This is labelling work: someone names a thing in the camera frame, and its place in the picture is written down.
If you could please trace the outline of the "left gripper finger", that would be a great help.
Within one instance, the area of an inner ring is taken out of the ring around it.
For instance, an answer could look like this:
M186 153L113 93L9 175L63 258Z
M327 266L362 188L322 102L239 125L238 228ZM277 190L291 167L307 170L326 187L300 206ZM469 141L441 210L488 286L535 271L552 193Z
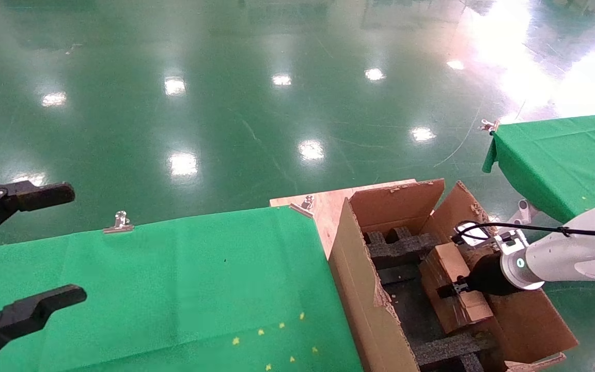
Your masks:
M0 225L17 212L29 212L71 203L75 189L69 183L36 186L30 181L0 184Z
M4 306L0 310L0 351L10 341L42 330L54 312L86 299L86 291L71 284Z

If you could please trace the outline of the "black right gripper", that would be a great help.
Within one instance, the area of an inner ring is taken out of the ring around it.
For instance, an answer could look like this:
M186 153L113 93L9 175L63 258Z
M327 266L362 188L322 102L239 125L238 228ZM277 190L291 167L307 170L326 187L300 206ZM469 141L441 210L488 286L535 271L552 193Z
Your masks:
M506 279L501 267L501 253L493 253L481 257L465 278L437 288L437 295L451 298L477 290L490 295L505 296L510 294L510 282Z

